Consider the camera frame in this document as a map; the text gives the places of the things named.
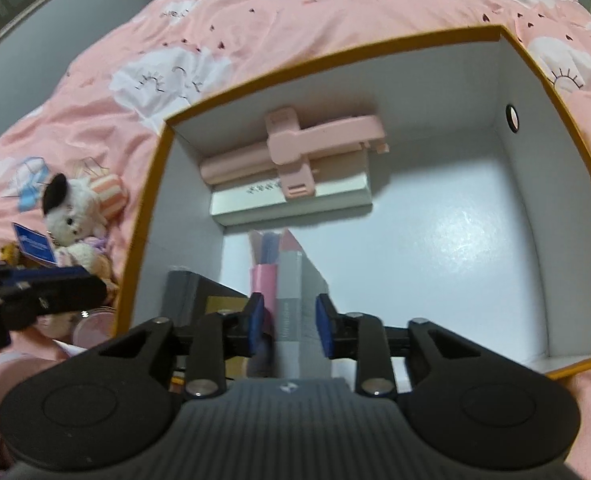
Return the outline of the round badge stack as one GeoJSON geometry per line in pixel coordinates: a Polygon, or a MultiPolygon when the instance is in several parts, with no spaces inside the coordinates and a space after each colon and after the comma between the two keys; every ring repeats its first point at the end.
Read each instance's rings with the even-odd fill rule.
{"type": "Polygon", "coordinates": [[[95,309],[40,316],[36,327],[46,337],[89,349],[112,337],[113,321],[111,309],[95,309]]]}

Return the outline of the grey card pack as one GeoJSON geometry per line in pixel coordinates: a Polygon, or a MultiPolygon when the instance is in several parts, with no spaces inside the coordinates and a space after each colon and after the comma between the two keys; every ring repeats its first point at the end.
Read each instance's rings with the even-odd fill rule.
{"type": "Polygon", "coordinates": [[[286,379],[331,377],[316,326],[316,299],[328,284],[304,252],[278,258],[275,314],[275,375],[286,379]]]}

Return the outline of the pink card sleeve pack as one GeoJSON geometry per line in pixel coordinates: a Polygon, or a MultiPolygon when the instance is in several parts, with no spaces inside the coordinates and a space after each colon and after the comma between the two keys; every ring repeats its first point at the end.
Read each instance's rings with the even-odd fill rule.
{"type": "Polygon", "coordinates": [[[302,247],[288,229],[280,232],[253,231],[249,238],[252,248],[251,290],[263,295],[265,312],[259,349],[248,361],[247,375],[279,378],[274,370],[278,258],[282,252],[302,252],[302,247]]]}

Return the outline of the pink phone holder stick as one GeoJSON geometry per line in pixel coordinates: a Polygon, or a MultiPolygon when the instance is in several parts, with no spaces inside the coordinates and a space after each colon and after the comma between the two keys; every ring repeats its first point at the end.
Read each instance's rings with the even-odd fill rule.
{"type": "Polygon", "coordinates": [[[202,180],[224,184],[274,170],[288,200],[313,196],[316,182],[311,162],[363,150],[389,151],[387,133],[375,115],[352,116],[301,128],[292,107],[264,117],[268,138],[218,154],[200,164],[202,180]]]}

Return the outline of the gold cardboard box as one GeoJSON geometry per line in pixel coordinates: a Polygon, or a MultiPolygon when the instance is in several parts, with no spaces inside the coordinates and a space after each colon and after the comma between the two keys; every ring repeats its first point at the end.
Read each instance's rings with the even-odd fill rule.
{"type": "Polygon", "coordinates": [[[247,297],[209,296],[206,302],[205,314],[241,312],[248,302],[247,297]]]}

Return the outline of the brown bear plush blue cap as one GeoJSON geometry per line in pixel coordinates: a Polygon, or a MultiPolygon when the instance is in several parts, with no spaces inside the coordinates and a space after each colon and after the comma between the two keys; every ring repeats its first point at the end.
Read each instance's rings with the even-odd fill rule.
{"type": "Polygon", "coordinates": [[[23,255],[18,244],[11,242],[6,243],[0,248],[0,260],[10,266],[16,266],[17,268],[35,269],[38,267],[38,264],[35,261],[26,255],[23,255]]]}

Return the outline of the dark grey box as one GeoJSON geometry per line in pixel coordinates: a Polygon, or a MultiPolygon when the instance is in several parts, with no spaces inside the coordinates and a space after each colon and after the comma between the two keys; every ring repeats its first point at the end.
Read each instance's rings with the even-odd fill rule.
{"type": "Polygon", "coordinates": [[[177,266],[166,275],[160,315],[175,326],[192,325],[207,312],[210,297],[246,299],[238,290],[177,266]]]}

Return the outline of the pink crochet plush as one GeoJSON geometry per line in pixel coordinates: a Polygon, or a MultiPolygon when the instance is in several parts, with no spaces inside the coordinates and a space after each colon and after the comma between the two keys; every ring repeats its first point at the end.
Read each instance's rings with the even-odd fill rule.
{"type": "Polygon", "coordinates": [[[106,285],[107,296],[102,304],[113,305],[119,285],[113,281],[112,263],[106,254],[107,240],[90,236],[69,246],[55,249],[57,266],[82,266],[88,273],[100,278],[106,285]]]}

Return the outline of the white cat plush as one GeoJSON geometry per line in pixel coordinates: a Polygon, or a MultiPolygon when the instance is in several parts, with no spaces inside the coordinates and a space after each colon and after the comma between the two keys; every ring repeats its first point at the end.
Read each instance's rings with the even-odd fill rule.
{"type": "Polygon", "coordinates": [[[57,248],[85,243],[103,252],[109,228],[127,204],[128,190],[117,174],[56,174],[42,196],[47,234],[57,248]]]}

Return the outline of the orange cardboard box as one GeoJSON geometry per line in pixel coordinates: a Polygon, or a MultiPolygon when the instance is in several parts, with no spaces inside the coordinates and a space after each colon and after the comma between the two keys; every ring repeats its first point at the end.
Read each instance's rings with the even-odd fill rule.
{"type": "Polygon", "coordinates": [[[160,315],[179,266],[250,292],[253,231],[288,229],[343,311],[429,318],[553,377],[591,369],[591,147],[558,73],[499,26],[369,44],[277,70],[171,116],[143,189],[114,329],[160,315]],[[210,185],[201,162],[377,116],[389,151],[210,185]]]}

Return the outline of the pink cloud bedspread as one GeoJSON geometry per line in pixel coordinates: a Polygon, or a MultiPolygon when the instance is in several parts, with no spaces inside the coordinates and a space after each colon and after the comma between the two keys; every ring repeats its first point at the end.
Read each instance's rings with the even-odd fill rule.
{"type": "MultiPolygon", "coordinates": [[[[154,0],[76,58],[53,95],[0,137],[0,244],[47,234],[56,174],[117,174],[128,204],[107,235],[119,285],[166,121],[277,70],[447,30],[499,26],[558,73],[591,147],[591,14],[577,0],[154,0]]],[[[332,303],[330,292],[327,292],[332,303]]],[[[364,311],[343,311],[354,314],[364,311]]],[[[177,327],[158,315],[65,356],[10,332],[0,349],[0,466],[11,479],[570,479],[581,413],[553,377],[429,320],[393,358],[396,398],[325,379],[253,378],[184,396],[177,327]]]]}

